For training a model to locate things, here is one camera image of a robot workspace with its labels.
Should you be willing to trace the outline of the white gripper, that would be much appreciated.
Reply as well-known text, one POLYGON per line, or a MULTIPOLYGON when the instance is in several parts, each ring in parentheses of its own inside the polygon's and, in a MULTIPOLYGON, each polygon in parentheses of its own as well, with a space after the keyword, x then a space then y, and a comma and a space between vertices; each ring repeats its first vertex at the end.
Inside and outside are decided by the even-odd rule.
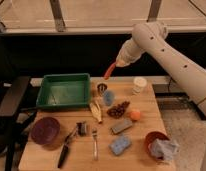
POLYGON ((127 40, 121 47, 117 58, 117 67, 126 67, 132 63, 135 63, 144 53, 144 50, 140 48, 133 39, 127 40))

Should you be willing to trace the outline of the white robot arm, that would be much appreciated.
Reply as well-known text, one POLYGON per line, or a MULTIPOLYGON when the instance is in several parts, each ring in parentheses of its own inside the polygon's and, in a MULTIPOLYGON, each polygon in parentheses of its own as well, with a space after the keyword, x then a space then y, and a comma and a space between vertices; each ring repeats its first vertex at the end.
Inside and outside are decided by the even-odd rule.
POLYGON ((167 35, 168 30, 161 22, 135 25, 132 37, 122 45, 119 51, 116 66, 129 66, 136 62, 143 53, 148 53, 206 116, 206 69, 172 48, 165 41, 167 35))

